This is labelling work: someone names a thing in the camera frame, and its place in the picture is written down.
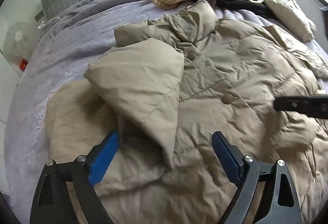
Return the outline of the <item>beige puffer down jacket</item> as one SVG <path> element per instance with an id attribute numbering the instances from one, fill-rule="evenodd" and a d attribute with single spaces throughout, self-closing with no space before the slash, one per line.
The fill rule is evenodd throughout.
<path id="1" fill-rule="evenodd" d="M 323 93 L 327 58 L 275 25 L 220 19 L 205 1 L 114 31 L 116 46 L 49 100 L 49 156 L 70 162 L 110 131 L 120 148 L 95 186 L 115 223 L 216 223 L 235 186 L 211 137 L 283 159 L 311 223 L 327 201 L 327 122 L 277 112 Z"/>

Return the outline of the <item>folded beige quilted garment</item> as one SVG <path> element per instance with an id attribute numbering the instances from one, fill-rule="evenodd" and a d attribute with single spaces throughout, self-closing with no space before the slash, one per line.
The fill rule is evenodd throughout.
<path id="1" fill-rule="evenodd" d="M 306 16 L 296 0 L 264 0 L 264 2 L 279 21 L 302 42 L 314 39 L 317 27 Z"/>

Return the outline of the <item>small red box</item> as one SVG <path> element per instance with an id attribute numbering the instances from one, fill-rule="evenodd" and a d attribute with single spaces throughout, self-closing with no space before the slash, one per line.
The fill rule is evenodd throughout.
<path id="1" fill-rule="evenodd" d="M 28 62 L 25 59 L 22 59 L 22 61 L 20 62 L 20 65 L 19 65 L 20 70 L 25 71 L 27 65 L 28 65 Z"/>

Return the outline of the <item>lavender plush bed blanket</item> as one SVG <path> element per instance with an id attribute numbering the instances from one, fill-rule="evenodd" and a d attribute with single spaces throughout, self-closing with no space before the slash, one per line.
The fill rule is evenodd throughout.
<path id="1" fill-rule="evenodd" d="M 84 0 L 48 21 L 16 87 L 6 124 L 9 195 L 22 223 L 30 220 L 42 167 L 51 159 L 46 112 L 52 96 L 64 84 L 82 80 L 88 66 L 116 46 L 116 28 L 174 15 L 189 6 L 185 3 L 164 11 L 151 0 Z M 212 9 L 220 19 L 233 19 Z M 236 20 L 251 22 L 248 12 L 241 12 Z M 265 21 L 255 24 L 274 25 Z"/>

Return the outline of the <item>white electric fan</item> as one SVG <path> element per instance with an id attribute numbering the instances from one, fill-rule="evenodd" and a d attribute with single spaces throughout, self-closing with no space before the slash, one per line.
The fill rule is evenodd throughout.
<path id="1" fill-rule="evenodd" d="M 40 32 L 36 26 L 16 22 L 8 28 L 2 52 L 11 64 L 20 66 L 23 60 L 30 60 L 39 38 Z"/>

